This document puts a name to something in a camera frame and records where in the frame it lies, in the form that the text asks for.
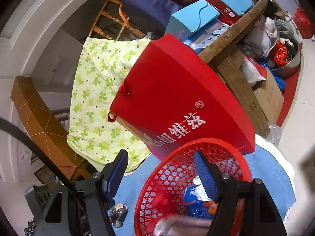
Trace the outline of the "wooden stair railing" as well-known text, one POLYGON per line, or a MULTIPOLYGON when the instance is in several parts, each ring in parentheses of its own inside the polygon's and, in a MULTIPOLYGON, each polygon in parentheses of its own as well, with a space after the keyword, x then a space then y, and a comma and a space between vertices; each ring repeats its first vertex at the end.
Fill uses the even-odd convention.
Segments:
POLYGON ((105 0, 88 36, 116 41, 131 41, 145 37, 145 33, 136 27, 122 9, 122 0, 105 0))

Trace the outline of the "red Nilrich paper bag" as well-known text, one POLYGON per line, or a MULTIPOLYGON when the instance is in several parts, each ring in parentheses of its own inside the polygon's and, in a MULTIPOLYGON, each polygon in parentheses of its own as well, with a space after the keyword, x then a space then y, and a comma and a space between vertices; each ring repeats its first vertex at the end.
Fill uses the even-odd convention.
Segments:
POLYGON ((255 150, 255 128, 217 74, 171 34, 150 41, 110 106, 119 122, 158 159, 201 138, 255 150))

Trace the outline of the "round wooden shelf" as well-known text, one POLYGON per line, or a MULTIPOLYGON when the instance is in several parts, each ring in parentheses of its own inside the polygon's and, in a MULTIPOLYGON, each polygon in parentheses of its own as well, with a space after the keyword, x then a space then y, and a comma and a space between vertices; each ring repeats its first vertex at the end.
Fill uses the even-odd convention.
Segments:
POLYGON ((199 57, 221 76, 243 107, 256 134, 262 137, 270 133, 268 121, 253 90, 239 69, 244 57, 236 44, 253 29, 269 1, 259 0, 232 27, 199 53, 199 57))

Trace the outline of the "green clover pattern quilt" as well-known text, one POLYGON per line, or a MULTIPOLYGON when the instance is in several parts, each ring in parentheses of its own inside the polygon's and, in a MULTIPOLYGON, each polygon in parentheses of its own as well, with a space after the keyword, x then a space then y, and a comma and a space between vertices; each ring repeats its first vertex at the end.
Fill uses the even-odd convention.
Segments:
POLYGON ((74 79, 68 145, 97 171, 121 149, 128 152, 126 171, 136 170, 150 155, 145 143, 118 122, 107 120, 119 86, 150 40, 113 41, 88 37, 74 79))

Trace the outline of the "metal bowl with bags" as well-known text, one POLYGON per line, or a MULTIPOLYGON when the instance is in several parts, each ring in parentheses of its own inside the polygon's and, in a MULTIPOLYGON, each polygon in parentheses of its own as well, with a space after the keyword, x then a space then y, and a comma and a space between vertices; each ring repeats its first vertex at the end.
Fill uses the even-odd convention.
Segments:
POLYGON ((301 63, 301 45, 296 40, 279 38, 269 54, 272 73, 282 79, 294 75, 301 63))

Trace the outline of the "light blue cardboard box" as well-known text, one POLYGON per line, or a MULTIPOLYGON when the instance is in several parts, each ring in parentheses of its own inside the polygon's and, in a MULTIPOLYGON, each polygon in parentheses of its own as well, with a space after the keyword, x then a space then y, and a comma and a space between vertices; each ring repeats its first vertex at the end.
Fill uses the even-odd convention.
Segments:
POLYGON ((219 16, 216 8, 205 0, 199 0, 173 13, 164 34, 172 34, 178 40, 185 41, 219 16))

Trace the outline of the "navy fabric bag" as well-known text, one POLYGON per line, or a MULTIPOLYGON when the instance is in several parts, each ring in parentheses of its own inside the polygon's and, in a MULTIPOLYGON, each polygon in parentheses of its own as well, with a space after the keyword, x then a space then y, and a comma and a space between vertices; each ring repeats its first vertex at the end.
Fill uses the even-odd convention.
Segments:
POLYGON ((140 30, 163 36, 172 14, 182 6, 171 0, 122 0, 122 11, 140 30))

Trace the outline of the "blue plastic bag trash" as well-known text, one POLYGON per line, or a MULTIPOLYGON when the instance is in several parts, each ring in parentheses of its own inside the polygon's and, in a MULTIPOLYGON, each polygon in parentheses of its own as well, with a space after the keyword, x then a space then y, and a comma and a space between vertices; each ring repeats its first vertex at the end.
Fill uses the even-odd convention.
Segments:
POLYGON ((209 208, 205 204, 205 201, 197 200, 194 203, 185 205, 186 215, 200 219, 213 219, 214 215, 210 214, 209 208))

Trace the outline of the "brown cardboard box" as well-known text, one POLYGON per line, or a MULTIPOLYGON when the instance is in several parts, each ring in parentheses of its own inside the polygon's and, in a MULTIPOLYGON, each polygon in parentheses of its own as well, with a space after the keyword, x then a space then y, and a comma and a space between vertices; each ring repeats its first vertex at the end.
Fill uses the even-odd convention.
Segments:
POLYGON ((252 90, 267 121, 276 124, 283 107, 284 97, 269 69, 266 68, 266 80, 257 82, 252 90))

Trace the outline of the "small orange wrapper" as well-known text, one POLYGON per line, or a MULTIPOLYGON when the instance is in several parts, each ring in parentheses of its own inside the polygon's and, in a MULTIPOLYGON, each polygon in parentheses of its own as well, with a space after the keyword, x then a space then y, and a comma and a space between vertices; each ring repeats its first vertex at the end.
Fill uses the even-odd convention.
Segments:
POLYGON ((218 204, 214 203, 212 200, 205 203, 205 207, 208 209, 208 213, 215 215, 218 204))

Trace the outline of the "blue bed blanket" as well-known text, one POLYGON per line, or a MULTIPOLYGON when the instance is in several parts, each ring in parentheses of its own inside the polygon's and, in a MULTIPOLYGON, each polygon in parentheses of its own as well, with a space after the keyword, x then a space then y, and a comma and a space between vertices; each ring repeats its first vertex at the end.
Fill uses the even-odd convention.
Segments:
MULTIPOLYGON (((245 160, 252 177, 261 178, 270 192, 281 219, 287 220, 288 210, 296 201, 295 188, 292 186, 294 178, 292 165, 277 148, 269 151, 259 145, 256 145, 254 153, 245 155, 245 160)), ((128 214, 123 226, 114 229, 116 235, 135 235, 133 224, 135 206, 144 183, 159 163, 157 157, 150 155, 135 172, 123 177, 114 200, 116 203, 127 205, 128 214)))

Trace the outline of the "blue white medicine box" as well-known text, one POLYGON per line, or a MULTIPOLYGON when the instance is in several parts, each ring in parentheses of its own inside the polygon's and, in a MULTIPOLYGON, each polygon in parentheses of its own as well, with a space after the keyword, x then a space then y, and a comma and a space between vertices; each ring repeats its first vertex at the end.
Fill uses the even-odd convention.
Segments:
POLYGON ((209 202, 210 198, 207 196, 206 191, 202 184, 188 186, 183 196, 183 204, 190 205, 196 201, 209 202))

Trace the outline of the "red mesh plastic basket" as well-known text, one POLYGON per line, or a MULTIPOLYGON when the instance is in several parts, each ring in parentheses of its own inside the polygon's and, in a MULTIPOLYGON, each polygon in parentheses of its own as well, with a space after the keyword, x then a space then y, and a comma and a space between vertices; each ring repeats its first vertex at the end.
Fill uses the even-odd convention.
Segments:
POLYGON ((134 210, 136 235, 152 235, 155 223, 168 214, 187 213, 183 198, 197 176, 193 159, 197 151, 202 151, 210 163, 236 180, 252 180, 243 155, 231 144, 216 138, 188 142, 160 162, 147 178, 134 210))

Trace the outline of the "orange wooden column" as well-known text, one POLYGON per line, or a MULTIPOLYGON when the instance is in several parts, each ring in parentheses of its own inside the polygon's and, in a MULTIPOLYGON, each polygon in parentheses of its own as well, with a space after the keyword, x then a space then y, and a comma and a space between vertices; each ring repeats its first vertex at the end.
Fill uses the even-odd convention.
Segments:
POLYGON ((88 161, 67 143, 67 131, 47 107, 30 77, 16 76, 11 100, 31 139, 71 181, 88 178, 88 161))

